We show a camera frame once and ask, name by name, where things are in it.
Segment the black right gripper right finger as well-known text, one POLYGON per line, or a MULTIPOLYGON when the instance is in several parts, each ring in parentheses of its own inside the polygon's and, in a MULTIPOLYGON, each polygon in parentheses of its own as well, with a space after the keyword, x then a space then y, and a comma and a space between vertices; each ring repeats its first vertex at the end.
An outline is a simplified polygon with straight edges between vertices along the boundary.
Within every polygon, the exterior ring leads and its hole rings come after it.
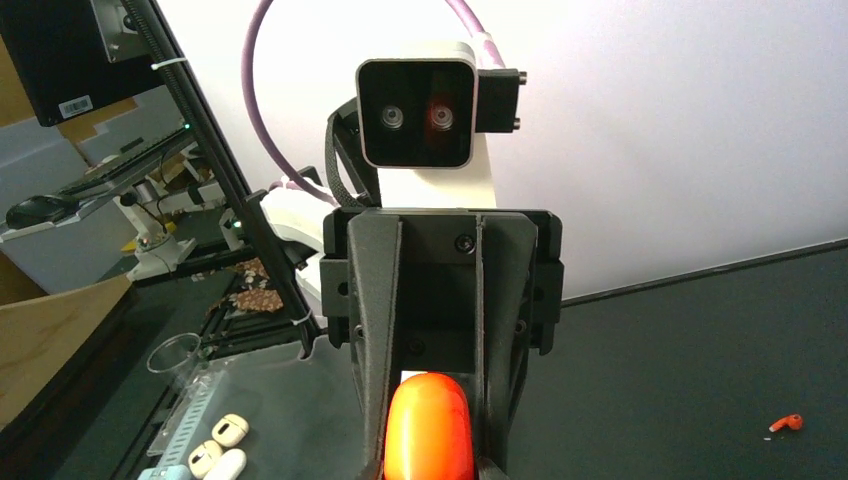
POLYGON ((475 459, 476 480, 509 480, 509 476, 491 459, 478 457, 475 459))

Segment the orange round case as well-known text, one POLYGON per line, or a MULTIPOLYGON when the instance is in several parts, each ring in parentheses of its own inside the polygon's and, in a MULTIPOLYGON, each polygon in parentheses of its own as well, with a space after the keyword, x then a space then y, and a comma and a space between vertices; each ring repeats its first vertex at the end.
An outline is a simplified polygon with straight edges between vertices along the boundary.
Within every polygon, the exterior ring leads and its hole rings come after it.
POLYGON ((398 386, 388 411, 383 477, 476 478, 470 410, 454 379, 423 373, 398 386))

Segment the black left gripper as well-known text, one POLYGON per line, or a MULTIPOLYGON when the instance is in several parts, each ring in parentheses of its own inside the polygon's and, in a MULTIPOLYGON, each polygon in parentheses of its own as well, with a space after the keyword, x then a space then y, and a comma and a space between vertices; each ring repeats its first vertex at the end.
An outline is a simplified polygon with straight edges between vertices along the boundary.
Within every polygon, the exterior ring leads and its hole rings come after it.
POLYGON ((554 345, 561 220, 545 210, 340 208, 323 228, 322 304, 331 344, 352 346, 362 465, 383 459, 396 357, 402 370, 475 362, 475 448, 504 464, 513 360, 554 345))

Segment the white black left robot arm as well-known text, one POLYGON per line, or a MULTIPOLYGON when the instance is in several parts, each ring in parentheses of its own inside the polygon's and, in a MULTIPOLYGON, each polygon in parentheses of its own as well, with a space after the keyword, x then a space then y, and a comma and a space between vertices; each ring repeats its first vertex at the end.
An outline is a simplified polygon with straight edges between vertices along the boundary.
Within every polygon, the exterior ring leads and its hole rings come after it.
POLYGON ((473 474, 504 475, 528 356, 551 351, 564 267, 545 210, 334 208, 291 185, 259 204, 271 230, 320 255, 329 340, 348 345, 364 472, 386 472, 390 403, 404 372, 460 383, 473 474))

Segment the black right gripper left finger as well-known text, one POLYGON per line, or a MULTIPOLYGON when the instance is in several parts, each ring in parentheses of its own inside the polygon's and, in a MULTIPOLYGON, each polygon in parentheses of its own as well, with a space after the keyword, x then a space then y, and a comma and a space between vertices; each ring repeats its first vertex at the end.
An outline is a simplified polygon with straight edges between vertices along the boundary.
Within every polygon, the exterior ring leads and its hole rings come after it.
POLYGON ((356 476, 356 480, 383 480, 383 464, 380 460, 370 461, 356 476))

